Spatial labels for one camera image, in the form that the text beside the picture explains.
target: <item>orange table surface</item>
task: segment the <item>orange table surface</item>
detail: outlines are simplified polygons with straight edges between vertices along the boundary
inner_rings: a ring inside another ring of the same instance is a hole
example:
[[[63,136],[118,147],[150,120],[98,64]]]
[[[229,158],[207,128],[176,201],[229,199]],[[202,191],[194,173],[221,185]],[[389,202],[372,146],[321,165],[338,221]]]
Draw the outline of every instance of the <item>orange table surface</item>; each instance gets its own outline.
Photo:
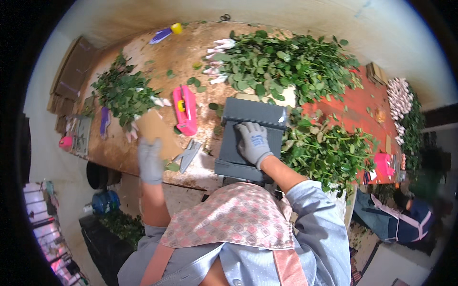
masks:
[[[329,118],[328,115],[332,116],[332,114],[335,113],[339,122],[336,122],[334,119],[330,118],[330,124],[344,126],[344,128],[349,133],[353,133],[354,128],[361,127],[364,132],[372,134],[380,141],[376,153],[380,150],[382,152],[386,152],[385,148],[387,135],[390,136],[391,154],[396,154],[396,158],[399,161],[402,153],[400,146],[394,140],[394,137],[398,135],[398,132],[394,126],[394,120],[391,119],[390,115],[387,87],[376,87],[375,84],[367,79],[365,67],[361,66],[359,67],[359,70],[361,72],[357,72],[357,75],[360,76],[364,89],[356,88],[352,90],[347,87],[345,89],[345,94],[342,95],[344,97],[344,102],[336,100],[331,96],[330,102],[326,99],[322,99],[321,102],[315,102],[313,104],[306,103],[302,106],[302,108],[304,108],[304,113],[312,115],[312,113],[314,113],[316,110],[321,109],[327,118]],[[344,111],[345,105],[348,107],[348,112]],[[367,112],[367,107],[371,108],[374,118],[372,118],[371,115]],[[376,108],[385,110],[386,119],[384,123],[379,124],[375,120]],[[391,176],[390,179],[388,176],[382,176],[377,168],[376,173],[377,177],[369,183],[374,184],[395,182],[396,174]],[[357,177],[361,180],[361,183],[363,182],[363,176],[364,171],[360,171],[357,175]]]

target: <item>worker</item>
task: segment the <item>worker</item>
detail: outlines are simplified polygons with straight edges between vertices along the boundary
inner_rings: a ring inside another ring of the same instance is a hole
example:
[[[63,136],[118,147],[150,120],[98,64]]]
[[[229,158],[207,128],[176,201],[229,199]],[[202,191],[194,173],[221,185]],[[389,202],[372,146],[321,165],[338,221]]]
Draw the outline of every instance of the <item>worker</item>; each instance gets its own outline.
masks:
[[[273,156],[267,130],[236,126],[241,155],[286,194],[251,183],[216,190],[172,218],[162,189],[161,144],[138,147],[145,236],[118,272],[121,286],[350,285],[347,231],[321,183]],[[291,211],[298,214],[294,234]]]
[[[409,243],[423,239],[433,224],[435,217],[428,203],[409,198],[400,191],[394,193],[400,210],[383,205],[373,194],[358,190],[352,219],[371,229],[380,240],[387,243]]]

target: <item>light blue shirt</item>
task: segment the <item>light blue shirt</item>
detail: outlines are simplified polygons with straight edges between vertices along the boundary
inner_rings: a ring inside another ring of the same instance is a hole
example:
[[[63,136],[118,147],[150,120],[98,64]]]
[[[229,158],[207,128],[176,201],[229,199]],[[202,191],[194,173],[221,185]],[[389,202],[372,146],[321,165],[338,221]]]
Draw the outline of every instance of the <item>light blue shirt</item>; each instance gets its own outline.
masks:
[[[347,231],[336,205],[317,181],[304,181],[286,194],[299,217],[294,248],[308,284],[350,285],[350,253]],[[165,227],[145,226],[144,236],[118,272],[120,286],[137,286],[153,256]],[[163,278],[154,285],[196,286],[219,256],[229,285],[280,285],[271,250],[233,243],[212,243],[176,249]]]

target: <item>wooden table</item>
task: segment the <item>wooden table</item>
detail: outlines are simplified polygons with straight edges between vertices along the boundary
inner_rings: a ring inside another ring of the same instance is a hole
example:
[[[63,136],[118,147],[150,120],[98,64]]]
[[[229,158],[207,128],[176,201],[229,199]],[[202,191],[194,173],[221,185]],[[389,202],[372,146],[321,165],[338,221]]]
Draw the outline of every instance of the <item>wooden table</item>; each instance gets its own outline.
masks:
[[[110,67],[121,48],[123,48],[123,53],[127,59],[132,57],[128,64],[136,65],[133,72],[135,73],[141,70],[145,73],[145,76],[150,76],[152,79],[149,86],[154,89],[164,88],[161,96],[168,98],[171,102],[173,102],[172,90],[175,87],[180,84],[186,84],[187,79],[192,76],[199,79],[202,85],[207,87],[207,91],[196,93],[196,88],[194,86],[191,87],[191,90],[196,94],[196,102],[200,106],[197,119],[198,131],[192,138],[201,143],[206,142],[207,148],[212,150],[213,156],[207,155],[201,149],[184,174],[172,171],[164,172],[164,182],[187,188],[216,189],[220,184],[217,175],[213,171],[214,159],[219,156],[222,135],[216,136],[213,134],[213,128],[220,124],[220,119],[215,115],[214,111],[208,108],[208,104],[224,104],[226,98],[233,96],[237,91],[227,84],[210,85],[208,76],[201,74],[202,69],[194,70],[192,64],[202,62],[201,57],[207,54],[207,49],[214,47],[213,40],[227,38],[231,30],[235,30],[236,34],[248,34],[257,29],[259,28],[234,22],[191,23],[183,30],[182,34],[172,34],[155,45],[150,45],[148,42],[154,36],[157,29],[132,36],[121,43],[105,48],[100,53],[95,59],[92,70],[82,86],[80,96],[82,99],[91,96],[93,90],[90,87],[91,83],[97,80],[98,74],[102,74]],[[283,30],[283,32],[288,37],[292,36],[289,31]],[[154,60],[155,62],[147,64],[146,62],[149,60]],[[166,76],[167,70],[173,70],[176,77],[169,79]],[[369,117],[365,109],[367,106],[375,108],[376,104],[380,104],[386,109],[387,114],[389,114],[386,88],[382,87],[378,89],[372,83],[368,82],[363,70],[362,75],[365,89],[356,89],[354,91],[347,89],[345,103],[337,102],[334,99],[329,103],[325,100],[321,103],[309,104],[306,108],[308,111],[320,108],[328,114],[335,112],[341,118],[344,105],[348,105],[349,112],[344,115],[343,119],[346,128],[351,130],[352,124],[355,124],[356,127],[363,127],[364,131],[373,133],[382,141],[380,148],[384,150],[385,134],[390,134],[392,138],[396,134],[393,121],[387,119],[385,124],[379,125],[374,119]],[[77,108],[78,110],[81,110],[83,101],[81,100],[81,105]],[[111,117],[111,124],[108,127],[108,138],[103,140],[99,135],[101,107],[98,105],[98,101],[96,101],[96,105],[97,108],[91,126],[89,151],[86,159],[124,173],[138,176],[138,142],[128,143],[124,131],[119,126],[118,119],[114,117]],[[163,107],[159,110],[159,113],[164,117],[164,122],[171,128],[177,124],[173,107]],[[190,137],[176,135],[176,139],[183,148],[186,148]],[[392,148],[392,150],[398,151],[399,147],[394,145],[393,147],[395,148]],[[383,183],[388,183],[387,180],[388,178],[382,178]]]

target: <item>gray work glove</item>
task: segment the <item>gray work glove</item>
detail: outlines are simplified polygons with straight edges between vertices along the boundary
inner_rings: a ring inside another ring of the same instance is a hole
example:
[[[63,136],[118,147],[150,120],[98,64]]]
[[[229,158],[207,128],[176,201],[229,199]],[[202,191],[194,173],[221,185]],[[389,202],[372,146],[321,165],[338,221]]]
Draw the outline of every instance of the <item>gray work glove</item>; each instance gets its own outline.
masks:
[[[159,157],[161,152],[161,140],[157,138],[152,145],[145,138],[140,139],[138,145],[138,167],[140,168],[140,179],[151,185],[162,183],[164,172],[164,161]]]
[[[252,122],[242,122],[235,127],[242,134],[242,141],[239,143],[240,153],[260,170],[261,162],[267,156],[273,155],[267,142],[267,129]]]

